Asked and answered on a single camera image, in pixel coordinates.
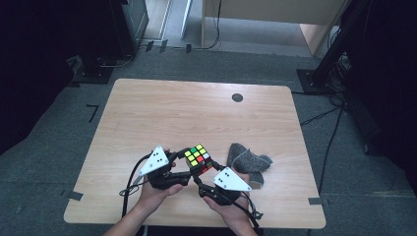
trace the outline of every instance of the wrist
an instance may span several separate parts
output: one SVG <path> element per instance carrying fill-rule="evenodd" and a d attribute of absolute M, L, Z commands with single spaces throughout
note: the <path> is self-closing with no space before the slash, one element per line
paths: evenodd
<path fill-rule="evenodd" d="M 240 220 L 240 221 L 225 221 L 227 226 L 237 235 L 237 236 L 253 236 L 257 235 L 252 227 L 252 224 L 249 220 Z"/>

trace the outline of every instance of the black stand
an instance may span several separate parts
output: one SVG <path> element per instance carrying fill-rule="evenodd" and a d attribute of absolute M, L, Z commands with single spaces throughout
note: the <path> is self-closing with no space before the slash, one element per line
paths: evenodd
<path fill-rule="evenodd" d="M 107 85 L 113 72 L 112 67 L 100 67 L 94 57 L 87 55 L 80 55 L 82 64 L 78 68 L 77 72 L 71 83 L 73 85 L 78 84 L 99 84 Z"/>
<path fill-rule="evenodd" d="M 82 65 L 74 76 L 72 83 L 107 85 L 112 72 L 113 68 L 111 67 L 99 67 L 94 72 L 88 72 Z"/>
<path fill-rule="evenodd" d="M 358 24 L 358 19 L 368 8 L 370 0 L 358 1 L 352 9 L 351 14 L 346 19 L 343 29 L 334 40 L 328 53 L 326 53 L 322 62 L 316 70 L 300 70 L 297 69 L 298 78 L 304 93 L 323 94 L 334 93 L 328 86 L 328 75 L 334 63 L 338 60 L 344 50 L 344 44 L 349 41 L 351 30 Z"/>

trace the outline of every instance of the rubik's cube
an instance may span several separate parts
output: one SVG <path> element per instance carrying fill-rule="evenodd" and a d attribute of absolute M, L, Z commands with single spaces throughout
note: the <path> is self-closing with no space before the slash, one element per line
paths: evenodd
<path fill-rule="evenodd" d="M 211 156 L 202 145 L 197 145 L 185 152 L 191 173 L 200 176 L 212 168 Z"/>

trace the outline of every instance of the gray cloth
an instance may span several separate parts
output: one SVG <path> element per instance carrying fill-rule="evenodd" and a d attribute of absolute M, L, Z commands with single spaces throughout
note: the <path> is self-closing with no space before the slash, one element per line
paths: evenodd
<path fill-rule="evenodd" d="M 261 188 L 264 184 L 262 172 L 266 171 L 272 160 L 266 155 L 257 156 L 240 144 L 232 144 L 227 156 L 226 165 L 233 167 L 237 172 L 249 174 L 250 185 Z"/>

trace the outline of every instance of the gray carpet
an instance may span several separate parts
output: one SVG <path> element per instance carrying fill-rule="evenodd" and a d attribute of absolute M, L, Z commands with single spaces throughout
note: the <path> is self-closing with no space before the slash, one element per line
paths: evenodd
<path fill-rule="evenodd" d="M 109 85 L 65 88 L 28 138 L 0 156 L 0 235 L 101 235 L 111 226 L 66 223 L 68 200 L 60 195 L 77 181 L 116 79 L 278 85 L 301 91 L 296 69 L 315 69 L 319 63 L 233 52 L 186 54 L 173 48 L 160 54 L 155 47 L 148 53 L 141 49 L 130 64 L 116 68 Z M 300 121 L 334 108 L 326 96 L 293 96 Z M 91 123 L 93 108 L 87 104 L 99 105 Z M 302 127 L 318 184 L 337 115 Z M 417 200 L 403 171 L 384 156 L 363 153 L 361 134 L 348 111 L 341 114 L 328 155 L 322 197 L 328 201 L 324 229 L 266 229 L 265 235 L 416 235 Z"/>

